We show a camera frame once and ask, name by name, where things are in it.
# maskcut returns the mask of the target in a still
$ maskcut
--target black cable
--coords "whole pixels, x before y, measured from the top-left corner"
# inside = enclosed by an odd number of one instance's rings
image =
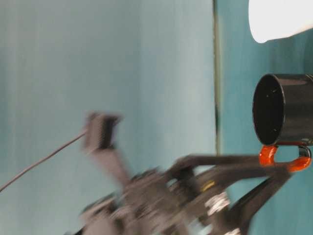
[[[12,184],[14,181],[16,181],[17,179],[19,179],[21,176],[23,176],[25,173],[27,173],[28,171],[30,171],[32,168],[34,168],[35,166],[39,165],[40,163],[43,163],[44,161],[48,160],[49,158],[53,157],[55,154],[57,154],[58,152],[60,152],[62,149],[64,149],[65,147],[69,146],[71,143],[77,141],[78,139],[80,139],[82,136],[85,135],[86,132],[81,133],[80,135],[76,136],[75,138],[73,138],[72,140],[70,140],[69,142],[63,144],[61,147],[59,147],[58,149],[56,149],[55,151],[53,151],[51,154],[49,154],[48,156],[40,159],[39,161],[37,161],[36,163],[30,165],[28,168],[25,168],[24,170],[22,170],[19,174],[17,174],[16,176],[14,176],[10,181],[8,181],[6,184],[4,184],[3,186],[0,187],[0,192],[2,192],[5,188],[7,188],[10,184]]]

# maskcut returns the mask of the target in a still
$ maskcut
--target light fixture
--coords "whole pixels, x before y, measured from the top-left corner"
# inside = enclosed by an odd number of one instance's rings
[[[249,0],[249,24],[259,43],[313,28],[313,0]]]

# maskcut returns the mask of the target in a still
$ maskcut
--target blue-green wall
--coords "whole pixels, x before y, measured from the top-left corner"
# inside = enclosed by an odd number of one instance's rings
[[[220,82],[219,133],[222,153],[258,153],[252,124],[252,96],[262,75],[272,73],[313,73],[313,31],[282,40],[256,43],[248,25],[248,0],[217,0],[217,55]],[[281,148],[278,160],[291,160],[295,147]],[[251,234],[311,234],[309,168],[297,173],[257,213]],[[237,199],[259,181],[239,183],[229,190]]]
[[[0,1],[0,184],[77,135],[89,110],[124,116],[133,172],[215,152],[212,1]],[[0,194],[0,234],[77,230],[118,189],[73,144]]]
[[[119,112],[138,152],[140,1],[0,1],[0,184],[79,134],[89,110]],[[117,185],[82,142],[0,194],[0,234],[61,235]]]
[[[215,153],[213,4],[143,1],[140,169]]]

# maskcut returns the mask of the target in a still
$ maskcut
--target red handle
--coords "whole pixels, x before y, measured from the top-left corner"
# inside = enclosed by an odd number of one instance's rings
[[[307,147],[300,146],[299,148],[304,148],[307,154],[304,154],[305,156],[298,157],[297,159],[293,160],[292,162],[288,162],[288,169],[289,172],[296,172],[300,170],[304,170],[311,164],[311,152]],[[263,146],[260,154],[259,154],[259,160],[260,164],[263,166],[268,165],[275,165],[277,164],[274,160],[274,155],[277,151],[277,146]]]

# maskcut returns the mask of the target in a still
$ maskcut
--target white label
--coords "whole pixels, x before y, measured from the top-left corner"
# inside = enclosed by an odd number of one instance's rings
[[[214,197],[210,198],[205,203],[205,207],[210,208],[207,214],[211,216],[215,212],[221,211],[224,207],[227,207],[229,204],[230,204],[230,201],[227,198],[227,194],[225,192],[222,192],[221,194],[215,195]]]
[[[226,233],[225,235],[240,235],[240,229],[234,229],[231,232]]]

